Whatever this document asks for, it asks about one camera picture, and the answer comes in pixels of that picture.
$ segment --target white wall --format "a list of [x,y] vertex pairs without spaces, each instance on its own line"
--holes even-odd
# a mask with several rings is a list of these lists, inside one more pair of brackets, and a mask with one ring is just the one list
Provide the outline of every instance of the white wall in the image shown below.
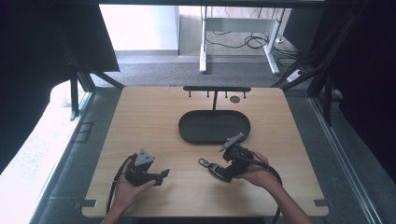
[[100,6],[114,50],[178,48],[178,7]]

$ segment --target human hand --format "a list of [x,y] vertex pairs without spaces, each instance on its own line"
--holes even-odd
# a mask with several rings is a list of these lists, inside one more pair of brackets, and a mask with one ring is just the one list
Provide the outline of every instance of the human hand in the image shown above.
[[155,180],[151,180],[146,184],[135,187],[127,179],[125,179],[125,172],[128,169],[129,164],[132,160],[128,162],[123,167],[121,175],[117,181],[116,192],[114,194],[113,205],[111,205],[107,216],[103,219],[102,224],[116,224],[119,223],[121,217],[125,211],[136,201],[139,195],[150,189],[155,185]]
[[120,209],[123,212],[126,211],[132,204],[134,204],[134,202],[142,192],[144,192],[147,189],[150,189],[156,183],[155,180],[151,180],[146,184],[143,184],[138,187],[132,185],[125,178],[125,172],[131,162],[132,160],[129,160],[125,164],[121,172],[121,175],[119,177],[119,180],[117,181],[117,186],[114,194],[114,203],[112,205],[112,208],[116,207],[117,209]]
[[[269,161],[260,152],[253,152],[255,161],[264,161],[269,165]],[[252,185],[267,189],[270,184],[277,183],[276,178],[271,173],[264,170],[259,165],[251,164],[246,172],[237,175],[236,179],[246,179]]]

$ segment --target black metal bar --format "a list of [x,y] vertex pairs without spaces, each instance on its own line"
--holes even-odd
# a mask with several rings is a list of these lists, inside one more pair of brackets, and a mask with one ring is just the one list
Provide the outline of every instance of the black metal bar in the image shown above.
[[74,120],[78,116],[78,75],[72,73],[70,76],[70,97],[72,104],[72,114],[70,119]]
[[332,107],[332,76],[328,74],[326,76],[326,85],[324,90],[324,101],[323,101],[323,118],[332,126],[332,122],[330,119],[330,112]]
[[308,89],[306,90],[309,96],[318,96],[320,91],[323,89],[323,86],[325,85],[325,81],[326,81],[325,76],[329,72],[330,65],[334,59],[334,56],[340,49],[342,43],[347,37],[347,34],[349,33],[350,29],[353,27],[359,15],[361,14],[361,9],[363,7],[364,6],[360,7],[359,10],[352,11],[349,13],[348,18],[346,19],[346,23],[343,25],[339,35],[332,44],[332,48],[329,50],[329,53],[326,55],[326,58],[323,60],[323,69],[321,73],[319,73],[317,76],[314,77]]
[[218,92],[215,91],[215,97],[213,98],[213,110],[216,110],[216,103],[218,102]]
[[251,91],[250,87],[208,87],[208,86],[185,86],[184,91]]
[[99,78],[103,79],[104,81],[110,83],[111,85],[113,85],[114,87],[116,87],[116,88],[118,88],[118,89],[120,89],[120,90],[122,90],[122,89],[125,87],[125,85],[123,85],[122,83],[118,82],[116,79],[114,79],[114,78],[112,78],[112,77],[106,75],[106,74],[103,73],[103,72],[98,72],[98,71],[95,71],[95,70],[93,70],[93,69],[91,69],[91,68],[89,68],[89,70],[90,70],[94,75],[98,76]]

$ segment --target black oval tray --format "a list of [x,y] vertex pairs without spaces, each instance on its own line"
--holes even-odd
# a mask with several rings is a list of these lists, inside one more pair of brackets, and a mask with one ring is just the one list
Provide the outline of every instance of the black oval tray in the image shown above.
[[250,132],[250,122],[235,110],[193,110],[179,123],[180,136],[192,144],[224,144],[227,138],[243,133],[243,142]]

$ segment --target desk leg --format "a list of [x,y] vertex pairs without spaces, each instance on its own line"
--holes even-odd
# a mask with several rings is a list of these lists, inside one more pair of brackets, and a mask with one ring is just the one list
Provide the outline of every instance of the desk leg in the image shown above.
[[202,43],[201,43],[201,52],[199,59],[199,71],[200,73],[206,72],[206,12],[207,7],[204,7],[204,17],[202,18]]
[[276,36],[277,36],[277,33],[279,32],[280,25],[282,24],[282,18],[283,18],[284,13],[285,13],[285,8],[281,8],[279,10],[279,13],[277,14],[277,17],[276,17],[276,23],[275,23],[273,32],[271,33],[270,42],[268,43],[268,46],[264,46],[265,55],[267,56],[268,63],[270,64],[271,70],[274,75],[279,74],[279,69],[277,68],[274,56],[272,55],[271,51],[274,47]]

